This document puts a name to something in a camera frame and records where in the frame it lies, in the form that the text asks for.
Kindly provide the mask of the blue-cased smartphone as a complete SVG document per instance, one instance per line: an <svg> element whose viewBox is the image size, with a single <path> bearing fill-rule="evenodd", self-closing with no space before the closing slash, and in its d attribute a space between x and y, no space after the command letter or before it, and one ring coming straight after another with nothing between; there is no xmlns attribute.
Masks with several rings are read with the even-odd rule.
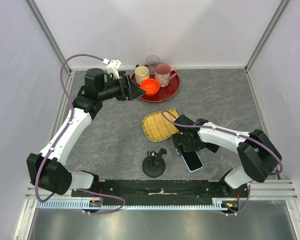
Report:
<svg viewBox="0 0 300 240"><path fill-rule="evenodd" d="M204 164L196 151L182 152L182 159L189 172L196 172L204 167Z"/></svg>

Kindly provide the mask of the black smartphone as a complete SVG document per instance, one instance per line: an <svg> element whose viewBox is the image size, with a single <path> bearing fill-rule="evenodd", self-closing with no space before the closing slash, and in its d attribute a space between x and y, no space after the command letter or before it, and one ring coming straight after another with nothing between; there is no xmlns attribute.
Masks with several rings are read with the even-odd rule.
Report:
<svg viewBox="0 0 300 240"><path fill-rule="evenodd" d="M219 150L220 146L213 143L206 142L205 148L211 151L212 153L216 153Z"/></svg>

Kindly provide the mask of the black round-base phone holder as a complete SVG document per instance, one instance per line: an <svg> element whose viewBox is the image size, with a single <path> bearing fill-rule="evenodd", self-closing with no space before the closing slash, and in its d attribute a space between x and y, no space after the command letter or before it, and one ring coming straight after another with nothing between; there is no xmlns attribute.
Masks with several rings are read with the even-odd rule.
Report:
<svg viewBox="0 0 300 240"><path fill-rule="evenodd" d="M150 178L160 177L165 169L166 164L163 155L167 154L165 148L161 148L158 152L148 151L147 157L142 162L142 170L144 174Z"/></svg>

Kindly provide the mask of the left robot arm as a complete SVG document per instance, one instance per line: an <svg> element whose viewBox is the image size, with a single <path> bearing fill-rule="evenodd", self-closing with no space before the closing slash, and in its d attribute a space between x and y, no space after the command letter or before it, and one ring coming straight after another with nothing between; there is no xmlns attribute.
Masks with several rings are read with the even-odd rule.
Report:
<svg viewBox="0 0 300 240"><path fill-rule="evenodd" d="M100 191L97 176L87 171L67 170L68 156L82 132L103 107L104 101L112 98L131 101L145 93L125 71L119 71L116 78L100 68L88 69L84 85L71 101L72 106L60 129L40 153L31 153L27 157L27 168L35 192L44 189L64 195L68 190L82 189L89 197L96 196Z"/></svg>

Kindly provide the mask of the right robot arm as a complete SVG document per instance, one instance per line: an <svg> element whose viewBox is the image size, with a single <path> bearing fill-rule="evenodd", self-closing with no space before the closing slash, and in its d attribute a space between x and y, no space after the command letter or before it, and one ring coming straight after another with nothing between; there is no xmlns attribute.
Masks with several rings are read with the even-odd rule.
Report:
<svg viewBox="0 0 300 240"><path fill-rule="evenodd" d="M202 118L192 121L183 114L173 125L179 132L172 140L180 154L203 149L216 153L219 148L238 154L241 165L225 173L218 183L225 197L232 196L247 183L263 183L275 174L276 168L283 170L281 154L262 130L234 131Z"/></svg>

